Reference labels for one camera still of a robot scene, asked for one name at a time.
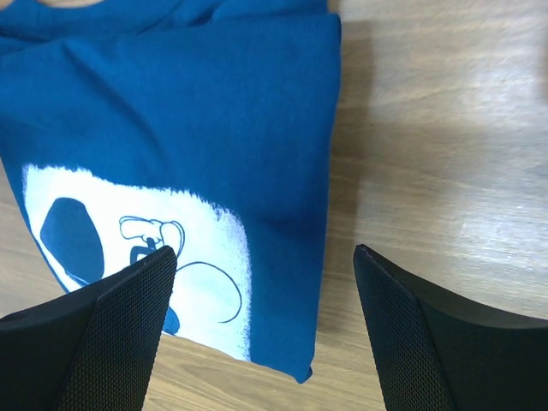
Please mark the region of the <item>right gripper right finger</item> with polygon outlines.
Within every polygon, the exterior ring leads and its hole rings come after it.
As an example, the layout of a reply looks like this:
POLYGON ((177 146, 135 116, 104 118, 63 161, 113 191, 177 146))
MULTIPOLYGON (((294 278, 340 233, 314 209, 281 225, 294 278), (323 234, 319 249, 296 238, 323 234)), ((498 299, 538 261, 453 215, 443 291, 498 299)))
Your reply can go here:
POLYGON ((366 245, 354 273, 388 410, 545 410, 547 322, 472 301, 366 245))

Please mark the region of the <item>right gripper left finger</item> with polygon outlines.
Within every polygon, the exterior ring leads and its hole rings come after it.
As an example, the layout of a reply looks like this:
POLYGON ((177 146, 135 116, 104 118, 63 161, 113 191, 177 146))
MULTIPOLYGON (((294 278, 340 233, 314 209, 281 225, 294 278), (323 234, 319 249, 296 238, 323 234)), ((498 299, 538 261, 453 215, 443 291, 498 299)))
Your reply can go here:
POLYGON ((1 319, 3 410, 141 410, 176 256, 165 246, 96 283, 1 319))

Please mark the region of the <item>dark blue t shirt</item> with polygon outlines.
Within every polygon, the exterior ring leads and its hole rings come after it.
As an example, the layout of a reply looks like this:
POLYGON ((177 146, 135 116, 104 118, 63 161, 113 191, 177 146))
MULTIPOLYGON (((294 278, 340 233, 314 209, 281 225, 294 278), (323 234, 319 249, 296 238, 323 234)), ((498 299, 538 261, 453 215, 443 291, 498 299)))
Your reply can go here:
POLYGON ((66 292, 161 247, 164 331, 311 377, 341 21, 324 1, 1 12, 1 159, 66 292))

